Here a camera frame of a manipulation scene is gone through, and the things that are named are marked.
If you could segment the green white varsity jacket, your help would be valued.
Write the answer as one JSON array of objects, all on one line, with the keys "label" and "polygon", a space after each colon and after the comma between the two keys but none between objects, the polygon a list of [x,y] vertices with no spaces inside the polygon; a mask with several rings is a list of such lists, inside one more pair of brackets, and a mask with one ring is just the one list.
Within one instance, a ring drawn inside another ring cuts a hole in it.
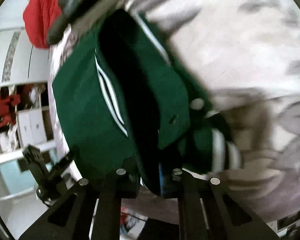
[{"label": "green white varsity jacket", "polygon": [[242,166],[229,125],[142,15],[119,9],[96,23],[52,88],[65,140],[78,148],[75,163],[90,181],[132,164],[160,196],[175,168],[207,174]]}]

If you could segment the red hanging clothes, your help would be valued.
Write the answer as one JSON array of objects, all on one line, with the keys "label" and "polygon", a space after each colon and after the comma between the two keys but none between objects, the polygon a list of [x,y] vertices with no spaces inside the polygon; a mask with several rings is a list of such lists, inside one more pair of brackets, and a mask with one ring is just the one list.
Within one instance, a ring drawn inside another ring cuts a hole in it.
[{"label": "red hanging clothes", "polygon": [[15,107],[20,103],[20,95],[10,95],[8,87],[0,89],[0,133],[7,132],[9,125],[15,125]]}]

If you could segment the white drawer unit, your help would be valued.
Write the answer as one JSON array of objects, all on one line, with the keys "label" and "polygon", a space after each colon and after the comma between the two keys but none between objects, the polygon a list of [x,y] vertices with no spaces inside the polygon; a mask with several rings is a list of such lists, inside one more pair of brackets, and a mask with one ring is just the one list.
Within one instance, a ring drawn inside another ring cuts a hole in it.
[{"label": "white drawer unit", "polygon": [[21,147],[53,140],[49,107],[17,111],[17,131]]}]

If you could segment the white sliding wardrobe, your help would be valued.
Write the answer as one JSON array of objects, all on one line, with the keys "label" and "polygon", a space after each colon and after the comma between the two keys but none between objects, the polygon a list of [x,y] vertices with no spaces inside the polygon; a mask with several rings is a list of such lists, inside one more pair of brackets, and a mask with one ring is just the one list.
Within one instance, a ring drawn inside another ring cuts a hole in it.
[{"label": "white sliding wardrobe", "polygon": [[47,82],[49,50],[31,44],[23,29],[0,32],[0,87]]}]

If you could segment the red quilt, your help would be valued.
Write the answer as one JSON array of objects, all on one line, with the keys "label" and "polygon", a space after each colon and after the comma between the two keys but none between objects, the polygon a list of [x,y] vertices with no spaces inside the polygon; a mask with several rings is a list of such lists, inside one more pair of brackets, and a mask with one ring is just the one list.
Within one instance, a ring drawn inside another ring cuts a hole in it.
[{"label": "red quilt", "polygon": [[29,0],[23,13],[25,31],[30,42],[39,49],[46,49],[49,28],[61,15],[58,0]]}]

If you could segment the floral plush bed blanket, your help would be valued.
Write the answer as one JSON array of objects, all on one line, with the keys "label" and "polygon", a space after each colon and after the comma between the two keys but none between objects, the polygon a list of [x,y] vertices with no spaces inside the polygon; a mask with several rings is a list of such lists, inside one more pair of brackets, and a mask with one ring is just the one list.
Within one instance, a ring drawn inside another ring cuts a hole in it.
[{"label": "floral plush bed blanket", "polygon": [[266,222],[300,211],[300,0],[123,0],[144,13],[230,125],[222,176]]}]

